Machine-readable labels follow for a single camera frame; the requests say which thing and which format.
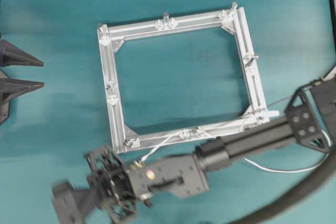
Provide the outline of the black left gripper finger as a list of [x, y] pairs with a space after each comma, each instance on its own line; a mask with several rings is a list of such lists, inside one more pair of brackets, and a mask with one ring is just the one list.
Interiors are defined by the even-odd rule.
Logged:
[[1, 124], [9, 118], [11, 100], [44, 87], [43, 82], [9, 78], [1, 71]]
[[1, 67], [8, 66], [43, 67], [44, 62], [1, 38]]

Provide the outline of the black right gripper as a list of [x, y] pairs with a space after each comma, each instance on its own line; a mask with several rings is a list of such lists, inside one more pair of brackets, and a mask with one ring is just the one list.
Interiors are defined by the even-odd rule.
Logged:
[[111, 221], [132, 221], [137, 217], [137, 199], [129, 172], [140, 168], [140, 161], [125, 164], [111, 145], [88, 151], [84, 157], [91, 173], [87, 176], [88, 195], [83, 200], [83, 220], [95, 209], [108, 213]]

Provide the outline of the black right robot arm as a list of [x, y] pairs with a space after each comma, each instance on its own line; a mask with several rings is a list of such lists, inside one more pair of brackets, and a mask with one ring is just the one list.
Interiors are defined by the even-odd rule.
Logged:
[[325, 161], [301, 182], [272, 203], [238, 219], [238, 223], [261, 223], [294, 206], [335, 174], [335, 148], [330, 147], [305, 94], [298, 88], [285, 116], [229, 137], [218, 137], [199, 145], [192, 154], [165, 157], [149, 164], [123, 165], [110, 147], [87, 154], [92, 175], [88, 196], [80, 204], [86, 217], [104, 208], [113, 223], [124, 223], [136, 213], [135, 204], [150, 204], [155, 192], [166, 190], [187, 198], [208, 190], [206, 174], [231, 163], [290, 143], [327, 154]]

